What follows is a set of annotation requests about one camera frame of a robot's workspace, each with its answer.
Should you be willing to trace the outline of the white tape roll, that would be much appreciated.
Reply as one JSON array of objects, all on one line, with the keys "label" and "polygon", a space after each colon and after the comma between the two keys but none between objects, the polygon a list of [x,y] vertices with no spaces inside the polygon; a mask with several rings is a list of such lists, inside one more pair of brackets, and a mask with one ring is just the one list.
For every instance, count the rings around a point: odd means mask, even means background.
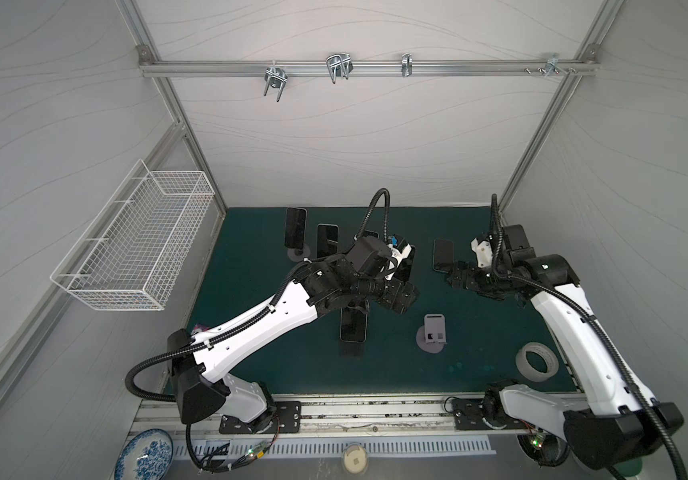
[{"label": "white tape roll", "polygon": [[544,382],[558,373],[560,361],[546,345],[529,342],[516,354],[515,365],[525,379],[532,382]]}]

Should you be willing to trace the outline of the black phone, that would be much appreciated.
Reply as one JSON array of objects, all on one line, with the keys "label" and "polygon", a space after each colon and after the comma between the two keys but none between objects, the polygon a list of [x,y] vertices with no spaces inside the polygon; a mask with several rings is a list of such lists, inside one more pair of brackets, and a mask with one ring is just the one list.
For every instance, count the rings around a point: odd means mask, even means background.
[{"label": "black phone", "polygon": [[316,229],[316,257],[323,258],[338,252],[339,227],[335,224],[318,224]]},{"label": "black phone", "polygon": [[448,274],[454,266],[454,243],[447,239],[435,239],[432,266],[435,272]]},{"label": "black phone", "polygon": [[407,245],[402,255],[403,258],[393,274],[393,278],[402,282],[409,282],[416,255],[416,247],[414,245]]},{"label": "black phone", "polygon": [[302,250],[305,246],[307,210],[289,207],[286,209],[284,245],[287,249]]},{"label": "black phone", "polygon": [[364,343],[367,337],[369,303],[350,303],[341,310],[340,340],[347,343]]}]

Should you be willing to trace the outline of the metal u-bolt clamp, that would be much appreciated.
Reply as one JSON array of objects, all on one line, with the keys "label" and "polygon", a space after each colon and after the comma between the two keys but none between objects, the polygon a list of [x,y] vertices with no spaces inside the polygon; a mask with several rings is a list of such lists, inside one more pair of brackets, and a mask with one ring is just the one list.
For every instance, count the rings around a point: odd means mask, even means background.
[{"label": "metal u-bolt clamp", "polygon": [[267,96],[270,90],[276,90],[276,101],[279,102],[288,82],[286,71],[276,65],[270,66],[265,70],[264,80],[263,95]]},{"label": "metal u-bolt clamp", "polygon": [[348,80],[353,71],[352,58],[349,53],[335,53],[326,58],[326,69],[333,84],[339,78]]}]

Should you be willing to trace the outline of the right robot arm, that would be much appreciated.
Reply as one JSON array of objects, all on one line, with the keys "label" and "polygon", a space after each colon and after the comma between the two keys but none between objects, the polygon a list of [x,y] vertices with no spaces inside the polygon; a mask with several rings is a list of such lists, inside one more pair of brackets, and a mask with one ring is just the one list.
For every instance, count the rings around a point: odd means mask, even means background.
[{"label": "right robot arm", "polygon": [[678,479],[687,478],[674,440],[684,417],[671,402],[659,401],[632,371],[592,311],[579,277],[557,254],[539,256],[522,226],[494,227],[474,239],[473,262],[442,258],[436,246],[433,263],[455,289],[504,300],[521,296],[530,302],[553,334],[585,398],[569,401],[522,383],[491,385],[479,404],[493,429],[518,420],[537,433],[567,444],[593,470],[616,465],[664,448]]}]

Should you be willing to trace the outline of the black phone on grey stand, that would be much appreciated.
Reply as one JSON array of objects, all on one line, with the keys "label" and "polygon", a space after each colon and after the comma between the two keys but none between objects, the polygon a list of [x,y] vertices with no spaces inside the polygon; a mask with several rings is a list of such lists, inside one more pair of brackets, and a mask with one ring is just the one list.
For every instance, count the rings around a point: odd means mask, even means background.
[{"label": "black phone on grey stand", "polygon": [[402,255],[403,258],[393,274],[393,278],[402,282],[409,282],[416,255],[416,247],[414,245],[407,245]]}]

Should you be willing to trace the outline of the grey round phone stand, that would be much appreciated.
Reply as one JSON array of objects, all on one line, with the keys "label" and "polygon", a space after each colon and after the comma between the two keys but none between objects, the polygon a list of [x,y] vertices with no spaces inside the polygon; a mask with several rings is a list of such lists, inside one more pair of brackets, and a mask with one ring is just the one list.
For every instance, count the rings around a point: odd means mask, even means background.
[{"label": "grey round phone stand", "polygon": [[417,330],[416,343],[424,352],[440,353],[447,343],[445,316],[443,314],[426,314],[423,325]]}]

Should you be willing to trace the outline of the metal u-bolt clamp left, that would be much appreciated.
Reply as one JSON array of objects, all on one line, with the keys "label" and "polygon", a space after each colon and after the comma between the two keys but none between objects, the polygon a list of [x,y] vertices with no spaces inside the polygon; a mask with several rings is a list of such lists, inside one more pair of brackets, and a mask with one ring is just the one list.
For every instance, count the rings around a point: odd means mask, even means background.
[{"label": "metal u-bolt clamp left", "polygon": [[270,66],[265,70],[264,80],[263,95],[267,96],[270,90],[276,90],[276,101],[279,102],[288,82],[286,71],[276,65]]}]

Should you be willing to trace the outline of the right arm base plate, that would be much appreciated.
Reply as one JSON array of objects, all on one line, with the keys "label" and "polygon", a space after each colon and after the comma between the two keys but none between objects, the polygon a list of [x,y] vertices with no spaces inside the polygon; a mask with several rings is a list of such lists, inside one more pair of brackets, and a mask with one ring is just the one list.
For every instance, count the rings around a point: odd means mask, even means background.
[{"label": "right arm base plate", "polygon": [[449,397],[445,410],[453,417],[460,431],[528,431],[518,419],[508,416],[496,399]]}]

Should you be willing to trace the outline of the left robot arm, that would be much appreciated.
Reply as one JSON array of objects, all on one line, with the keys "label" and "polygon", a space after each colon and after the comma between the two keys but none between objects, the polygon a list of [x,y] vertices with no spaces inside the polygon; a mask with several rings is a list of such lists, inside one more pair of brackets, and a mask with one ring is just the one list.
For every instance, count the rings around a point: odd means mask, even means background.
[{"label": "left robot arm", "polygon": [[275,410],[269,393],[232,369],[282,335],[363,301],[404,313],[418,296],[408,280],[413,255],[400,236],[362,237],[342,253],[303,260],[272,297],[232,320],[194,335],[171,334],[167,368],[181,423],[222,414],[265,424]]}]

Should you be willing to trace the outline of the aluminium top crossbar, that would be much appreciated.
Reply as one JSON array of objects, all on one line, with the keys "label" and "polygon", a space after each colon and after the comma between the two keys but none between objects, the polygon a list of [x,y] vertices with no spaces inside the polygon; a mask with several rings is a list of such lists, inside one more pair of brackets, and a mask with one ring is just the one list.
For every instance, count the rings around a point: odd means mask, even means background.
[{"label": "aluminium top crossbar", "polygon": [[[421,60],[413,57],[410,77],[462,77],[462,76],[530,76],[525,68],[536,69],[546,59],[536,60]],[[560,59],[565,67],[578,70],[576,75],[593,75],[600,69],[597,62]],[[390,60],[353,60],[352,78],[395,77],[401,75],[401,58]],[[265,70],[276,65],[284,69],[288,77],[327,77],[323,60],[276,60],[276,61],[157,61],[142,65],[142,75],[148,78],[262,78]]]}]

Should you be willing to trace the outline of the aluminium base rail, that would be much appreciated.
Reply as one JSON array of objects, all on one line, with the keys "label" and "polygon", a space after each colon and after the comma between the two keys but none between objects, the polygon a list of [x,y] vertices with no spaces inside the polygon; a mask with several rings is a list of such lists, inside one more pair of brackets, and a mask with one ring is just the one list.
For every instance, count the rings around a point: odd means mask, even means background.
[{"label": "aluminium base rail", "polygon": [[[393,436],[460,436],[463,434],[518,435],[530,433],[518,420],[502,430],[489,429],[482,420],[475,419],[476,431],[458,431],[454,419],[461,414],[451,413],[448,398],[482,399],[482,392],[438,392],[413,394],[353,394],[353,395],[292,395],[277,394],[276,401],[297,401],[299,432],[281,433],[281,438],[328,437],[393,437]],[[274,430],[260,434],[228,435],[220,433],[222,417],[211,416],[191,427],[193,440],[215,440],[236,437],[269,438]],[[185,427],[179,421],[173,403],[143,400],[128,431],[127,439],[148,429],[167,431],[175,440],[183,440]]]}]

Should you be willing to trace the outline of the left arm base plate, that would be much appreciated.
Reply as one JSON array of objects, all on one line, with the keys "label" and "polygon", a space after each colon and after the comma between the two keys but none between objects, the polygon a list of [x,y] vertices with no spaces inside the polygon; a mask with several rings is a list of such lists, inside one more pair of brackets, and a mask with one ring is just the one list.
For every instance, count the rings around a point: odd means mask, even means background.
[{"label": "left arm base plate", "polygon": [[253,435],[269,433],[298,433],[301,423],[301,403],[280,401],[270,404],[267,410],[251,422],[224,415],[219,425],[222,435]]}]

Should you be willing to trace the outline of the blue white ceramic plate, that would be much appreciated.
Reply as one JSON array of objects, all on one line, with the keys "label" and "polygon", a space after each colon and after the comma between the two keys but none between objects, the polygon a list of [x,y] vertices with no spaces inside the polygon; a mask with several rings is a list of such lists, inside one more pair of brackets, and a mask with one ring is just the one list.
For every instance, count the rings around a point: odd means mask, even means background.
[{"label": "blue white ceramic plate", "polygon": [[149,429],[136,435],[118,457],[115,480],[159,480],[173,462],[173,441],[162,429]]}]

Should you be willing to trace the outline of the metal bracket right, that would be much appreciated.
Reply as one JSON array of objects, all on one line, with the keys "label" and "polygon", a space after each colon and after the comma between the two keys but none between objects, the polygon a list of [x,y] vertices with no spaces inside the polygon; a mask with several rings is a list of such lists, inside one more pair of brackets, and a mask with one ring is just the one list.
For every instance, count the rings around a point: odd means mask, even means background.
[{"label": "metal bracket right", "polygon": [[530,76],[540,76],[547,78],[550,76],[572,76],[578,74],[578,70],[573,67],[565,67],[560,63],[560,58],[557,53],[552,53],[546,60],[543,66],[536,69],[525,68],[524,72]]}]

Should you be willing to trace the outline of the metal u-bolt clamp middle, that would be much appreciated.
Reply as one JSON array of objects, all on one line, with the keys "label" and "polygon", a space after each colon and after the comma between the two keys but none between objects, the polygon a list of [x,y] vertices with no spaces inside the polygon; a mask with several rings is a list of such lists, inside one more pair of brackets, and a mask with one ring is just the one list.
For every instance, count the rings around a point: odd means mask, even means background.
[{"label": "metal u-bolt clamp middle", "polygon": [[353,71],[352,58],[349,53],[335,53],[326,58],[326,69],[333,84],[339,78],[348,80]]}]

